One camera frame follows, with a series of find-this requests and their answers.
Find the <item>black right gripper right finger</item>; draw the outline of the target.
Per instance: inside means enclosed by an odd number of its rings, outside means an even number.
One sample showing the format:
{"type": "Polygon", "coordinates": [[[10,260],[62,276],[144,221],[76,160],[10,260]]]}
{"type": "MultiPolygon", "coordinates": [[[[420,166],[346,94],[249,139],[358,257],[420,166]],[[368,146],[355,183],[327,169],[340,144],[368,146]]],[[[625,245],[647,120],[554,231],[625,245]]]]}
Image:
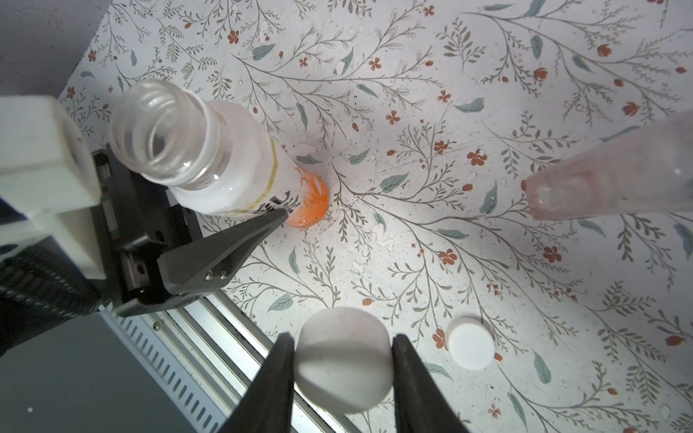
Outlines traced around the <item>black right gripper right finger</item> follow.
{"type": "Polygon", "coordinates": [[[396,431],[468,433],[406,335],[393,338],[392,356],[396,431]]]}

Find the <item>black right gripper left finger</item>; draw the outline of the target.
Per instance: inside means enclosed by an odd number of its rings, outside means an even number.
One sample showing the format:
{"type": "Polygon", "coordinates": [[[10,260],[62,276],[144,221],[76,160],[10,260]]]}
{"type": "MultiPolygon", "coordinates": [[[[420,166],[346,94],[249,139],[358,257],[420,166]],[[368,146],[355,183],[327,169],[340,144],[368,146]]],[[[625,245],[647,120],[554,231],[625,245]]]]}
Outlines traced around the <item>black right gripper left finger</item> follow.
{"type": "Polygon", "coordinates": [[[219,432],[291,432],[294,340],[277,337],[257,375],[219,432]]]}

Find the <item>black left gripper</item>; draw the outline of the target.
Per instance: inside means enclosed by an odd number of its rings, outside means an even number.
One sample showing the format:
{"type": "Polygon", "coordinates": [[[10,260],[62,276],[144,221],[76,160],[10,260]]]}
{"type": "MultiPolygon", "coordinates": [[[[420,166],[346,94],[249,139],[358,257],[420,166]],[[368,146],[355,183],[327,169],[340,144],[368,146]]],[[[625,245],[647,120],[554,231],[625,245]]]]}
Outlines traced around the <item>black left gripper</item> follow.
{"type": "Polygon", "coordinates": [[[92,216],[106,270],[93,283],[120,317],[175,310],[225,287],[288,219],[276,209],[202,238],[196,214],[171,203],[166,187],[127,169],[110,149],[92,156],[102,190],[92,216]]]}

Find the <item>white round bottle cap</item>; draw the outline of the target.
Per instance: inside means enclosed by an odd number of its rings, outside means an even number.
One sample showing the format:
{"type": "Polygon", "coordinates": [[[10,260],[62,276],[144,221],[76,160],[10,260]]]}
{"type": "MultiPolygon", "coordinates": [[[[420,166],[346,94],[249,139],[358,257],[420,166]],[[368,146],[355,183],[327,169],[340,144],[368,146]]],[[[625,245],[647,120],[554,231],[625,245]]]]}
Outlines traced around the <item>white round bottle cap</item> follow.
{"type": "Polygon", "coordinates": [[[364,310],[321,310],[301,329],[293,368],[311,403],[334,414],[369,411],[393,387],[391,339],[382,321],[364,310]]]}

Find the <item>white bottle orange base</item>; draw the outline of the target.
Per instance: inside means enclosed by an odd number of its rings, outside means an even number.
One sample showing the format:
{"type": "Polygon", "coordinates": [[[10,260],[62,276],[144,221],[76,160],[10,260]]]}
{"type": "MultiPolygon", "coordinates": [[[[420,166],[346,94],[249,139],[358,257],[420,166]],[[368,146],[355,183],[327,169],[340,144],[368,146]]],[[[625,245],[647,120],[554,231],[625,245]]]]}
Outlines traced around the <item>white bottle orange base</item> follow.
{"type": "Polygon", "coordinates": [[[122,95],[108,143],[130,171],[199,214],[238,219],[283,209],[288,226],[306,229],[330,205],[326,183],[243,106],[202,99],[166,80],[145,80],[122,95]]]}

